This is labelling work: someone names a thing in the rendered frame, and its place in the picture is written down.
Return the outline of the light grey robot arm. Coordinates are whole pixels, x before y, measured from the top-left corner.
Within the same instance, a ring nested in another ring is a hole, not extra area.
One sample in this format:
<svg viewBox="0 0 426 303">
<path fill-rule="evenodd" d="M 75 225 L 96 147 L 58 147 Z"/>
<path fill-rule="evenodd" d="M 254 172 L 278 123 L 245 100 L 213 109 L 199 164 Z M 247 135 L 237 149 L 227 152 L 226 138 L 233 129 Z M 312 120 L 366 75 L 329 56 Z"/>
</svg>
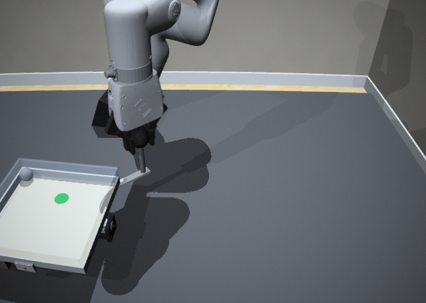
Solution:
<svg viewBox="0 0 426 303">
<path fill-rule="evenodd" d="M 122 83 L 158 78 L 169 56 L 166 39 L 193 46 L 207 40 L 219 0 L 104 0 L 109 69 L 106 78 Z M 152 50 L 152 52 L 151 52 Z"/>
</svg>

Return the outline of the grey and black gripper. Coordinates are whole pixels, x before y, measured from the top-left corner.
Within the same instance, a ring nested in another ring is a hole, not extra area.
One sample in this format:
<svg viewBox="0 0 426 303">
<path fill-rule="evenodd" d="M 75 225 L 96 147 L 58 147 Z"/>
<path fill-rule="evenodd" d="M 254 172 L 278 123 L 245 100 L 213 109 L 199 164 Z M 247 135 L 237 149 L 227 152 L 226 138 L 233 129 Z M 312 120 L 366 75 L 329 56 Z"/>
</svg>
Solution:
<svg viewBox="0 0 426 303">
<path fill-rule="evenodd" d="M 136 153 L 132 129 L 143 125 L 148 133 L 149 144 L 155 145 L 155 128 L 168 107 L 163 102 L 162 89 L 156 70 L 144 81 L 122 83 L 113 78 L 108 80 L 109 119 L 105 127 L 108 135 L 123 140 L 124 149 Z M 113 111 L 112 111 L 113 110 Z M 111 112 L 112 111 L 112 112 Z M 115 127 L 117 125 L 117 127 Z"/>
</svg>

